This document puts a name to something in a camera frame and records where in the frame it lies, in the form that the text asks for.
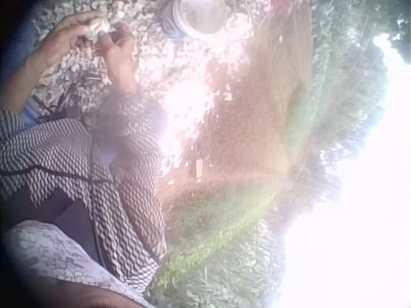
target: small object in hand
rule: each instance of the small object in hand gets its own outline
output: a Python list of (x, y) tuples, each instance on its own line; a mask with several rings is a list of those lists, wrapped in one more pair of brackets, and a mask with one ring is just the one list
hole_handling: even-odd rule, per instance
[(110, 30), (110, 23), (106, 18), (97, 18), (92, 20), (88, 24), (88, 29), (85, 33), (85, 37), (90, 40), (91, 42), (97, 41), (97, 34), (100, 31), (109, 32)]

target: sleeve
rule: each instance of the sleeve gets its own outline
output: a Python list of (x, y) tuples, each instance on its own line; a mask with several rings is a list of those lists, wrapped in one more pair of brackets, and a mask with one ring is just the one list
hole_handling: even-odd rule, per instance
[(118, 105), (118, 119), (117, 155), (110, 170), (145, 250), (159, 263), (166, 253), (157, 191), (161, 108), (143, 98), (127, 97)]
[(24, 123), (19, 114), (0, 107), (0, 142), (17, 135), (23, 127)]

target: sky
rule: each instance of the sky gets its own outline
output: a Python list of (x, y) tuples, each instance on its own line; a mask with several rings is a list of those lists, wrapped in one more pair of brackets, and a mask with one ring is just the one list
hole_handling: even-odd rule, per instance
[(339, 163), (341, 199), (287, 231), (274, 307), (411, 307), (411, 67), (386, 36), (374, 43), (388, 70), (385, 116), (362, 153)]

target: dirt ground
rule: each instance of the dirt ground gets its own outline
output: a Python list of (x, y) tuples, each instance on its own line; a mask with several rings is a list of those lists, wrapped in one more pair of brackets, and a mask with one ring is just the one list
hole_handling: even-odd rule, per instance
[[(273, 10), (249, 42), (250, 66), (240, 71), (241, 81), (230, 80), (221, 65), (209, 64), (211, 88), (230, 86), (232, 101), (215, 101), (200, 135), (187, 141), (182, 167), (161, 178), (159, 195), (166, 218), (181, 197), (286, 177), (288, 105), (298, 87), (310, 79), (313, 54), (309, 1), (289, 1), (289, 5)], [(200, 178), (197, 160), (202, 160)]]

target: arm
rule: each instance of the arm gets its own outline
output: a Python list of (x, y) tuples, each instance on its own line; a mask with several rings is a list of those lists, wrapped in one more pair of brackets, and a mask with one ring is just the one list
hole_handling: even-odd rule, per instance
[(164, 257), (164, 221), (157, 194), (160, 150), (155, 104), (139, 97), (132, 52), (135, 40), (124, 24), (117, 32), (100, 33), (96, 56), (103, 56), (118, 99), (117, 156), (111, 164), (123, 206), (144, 248), (154, 260)]
[(102, 15), (101, 12), (84, 12), (64, 18), (40, 47), (23, 61), (10, 81), (2, 86), (3, 108), (20, 113), (44, 71), (78, 46), (82, 42), (79, 36), (87, 29), (85, 24)]

